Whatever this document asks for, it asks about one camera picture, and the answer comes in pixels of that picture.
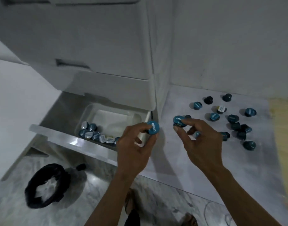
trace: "drawer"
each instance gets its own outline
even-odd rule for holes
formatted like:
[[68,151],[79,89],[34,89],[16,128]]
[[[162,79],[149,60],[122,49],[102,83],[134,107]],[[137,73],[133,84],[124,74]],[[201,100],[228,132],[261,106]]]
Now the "drawer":
[[56,66],[65,60],[100,73],[152,76],[145,0],[0,6],[0,40],[27,63]]
[[[151,112],[118,105],[99,96],[80,96],[63,92],[40,125],[29,130],[47,137],[47,141],[116,165],[117,153],[113,145],[85,140],[78,136],[81,122],[95,122],[102,134],[121,136],[127,125],[148,122]],[[146,142],[148,134],[138,137]]]
[[58,90],[98,95],[118,104],[149,111],[156,107],[153,77],[142,80],[79,70],[78,67],[30,65]]

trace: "person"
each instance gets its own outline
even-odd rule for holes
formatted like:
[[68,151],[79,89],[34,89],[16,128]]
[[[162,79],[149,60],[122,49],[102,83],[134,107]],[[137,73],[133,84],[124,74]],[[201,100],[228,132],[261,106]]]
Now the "person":
[[[186,133],[184,129],[174,126],[180,137],[190,161],[197,166],[215,187],[230,212],[237,226],[281,226],[266,210],[264,210],[233,178],[231,172],[222,163],[222,135],[206,122],[199,119],[184,119],[182,122],[190,125]],[[117,142],[118,168],[106,193],[87,220],[85,226],[117,225],[123,205],[128,214],[125,226],[140,225],[134,190],[130,186],[135,177],[146,167],[157,135],[149,137],[143,147],[137,137],[139,132],[151,128],[151,125],[139,123],[127,126],[122,137]],[[196,140],[189,135],[200,131]],[[197,225],[196,219],[186,214],[183,225]]]

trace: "marble floor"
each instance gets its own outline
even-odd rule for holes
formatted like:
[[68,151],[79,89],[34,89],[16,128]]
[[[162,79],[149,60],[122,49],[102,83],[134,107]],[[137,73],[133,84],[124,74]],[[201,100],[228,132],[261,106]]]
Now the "marble floor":
[[[106,191],[116,167],[87,158],[85,171],[69,168],[56,158],[25,156],[0,182],[0,226],[10,225],[84,225]],[[71,174],[70,188],[64,198],[43,209],[29,209],[24,189],[35,172],[49,163],[59,163]],[[235,225],[225,206],[189,194],[160,182],[138,176],[132,187],[140,201],[141,225],[180,225],[186,212],[193,214],[199,226]],[[122,210],[119,225],[127,216]]]

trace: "black trash bag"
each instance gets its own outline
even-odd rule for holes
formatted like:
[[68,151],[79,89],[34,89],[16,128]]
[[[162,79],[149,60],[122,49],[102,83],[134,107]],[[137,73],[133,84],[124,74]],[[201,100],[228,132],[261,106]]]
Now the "black trash bag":
[[[43,202],[41,197],[35,197],[36,188],[45,184],[52,177],[54,177],[57,181],[55,192],[49,199]],[[63,198],[63,194],[69,188],[70,182],[71,176],[61,165],[52,163],[42,167],[31,178],[28,186],[25,189],[27,206],[31,209],[40,209],[50,205],[53,202],[60,201]]]

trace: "fingernail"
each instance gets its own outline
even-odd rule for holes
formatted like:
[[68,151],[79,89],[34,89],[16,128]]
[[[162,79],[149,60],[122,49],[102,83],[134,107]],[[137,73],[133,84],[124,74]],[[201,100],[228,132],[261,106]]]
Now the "fingernail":
[[177,127],[177,126],[173,126],[173,130],[175,130],[176,132],[177,132],[177,130],[178,130],[179,128]]

